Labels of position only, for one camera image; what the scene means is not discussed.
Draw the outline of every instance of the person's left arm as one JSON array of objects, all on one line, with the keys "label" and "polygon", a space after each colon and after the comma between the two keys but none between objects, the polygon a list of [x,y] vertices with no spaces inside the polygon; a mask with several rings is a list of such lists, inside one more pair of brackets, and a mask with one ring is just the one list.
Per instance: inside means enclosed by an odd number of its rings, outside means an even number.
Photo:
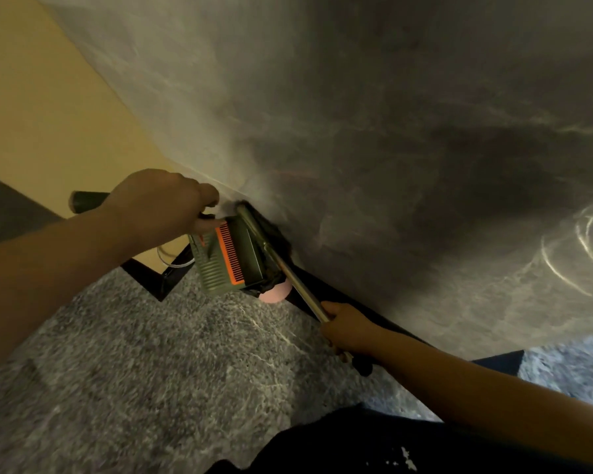
[{"label": "person's left arm", "polygon": [[220,221],[219,193],[180,174],[130,175],[95,210],[0,243],[0,363],[60,306],[132,256]]}]

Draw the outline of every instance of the green handle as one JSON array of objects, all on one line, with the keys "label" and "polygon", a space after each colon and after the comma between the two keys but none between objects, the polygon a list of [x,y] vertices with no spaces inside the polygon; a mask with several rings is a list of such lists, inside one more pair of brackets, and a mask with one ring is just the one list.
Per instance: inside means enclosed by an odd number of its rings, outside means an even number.
[{"label": "green handle", "polygon": [[73,191],[68,206],[75,214],[85,213],[101,206],[109,194],[97,191]]}]

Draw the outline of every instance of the person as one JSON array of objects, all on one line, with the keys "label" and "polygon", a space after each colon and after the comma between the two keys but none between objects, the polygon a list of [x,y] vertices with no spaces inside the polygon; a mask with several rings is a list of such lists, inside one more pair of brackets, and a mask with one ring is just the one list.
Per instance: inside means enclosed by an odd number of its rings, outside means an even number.
[{"label": "person", "polygon": [[[127,177],[92,211],[0,243],[0,266],[10,266],[0,269],[0,363],[125,260],[219,225],[198,218],[218,201],[210,184],[150,169]],[[593,472],[593,406],[383,329],[348,304],[323,306],[331,321],[321,332],[337,352],[374,358],[443,423],[343,408],[279,433],[251,472]],[[228,461],[209,470],[237,471]]]}]

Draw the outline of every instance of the gray marble wall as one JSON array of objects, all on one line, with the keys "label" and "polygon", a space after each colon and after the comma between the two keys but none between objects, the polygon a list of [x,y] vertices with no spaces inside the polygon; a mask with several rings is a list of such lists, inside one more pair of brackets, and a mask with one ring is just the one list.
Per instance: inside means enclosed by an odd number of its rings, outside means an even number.
[{"label": "gray marble wall", "polygon": [[333,286],[467,358],[593,332],[593,0],[41,1]]}]

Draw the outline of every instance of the person's right arm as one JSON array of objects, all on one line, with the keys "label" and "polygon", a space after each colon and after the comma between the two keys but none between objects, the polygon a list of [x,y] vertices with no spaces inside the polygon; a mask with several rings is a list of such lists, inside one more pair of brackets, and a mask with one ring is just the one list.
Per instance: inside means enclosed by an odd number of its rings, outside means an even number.
[{"label": "person's right arm", "polygon": [[324,302],[321,332],[375,358],[444,422],[593,464],[593,406],[381,328],[348,304]]}]

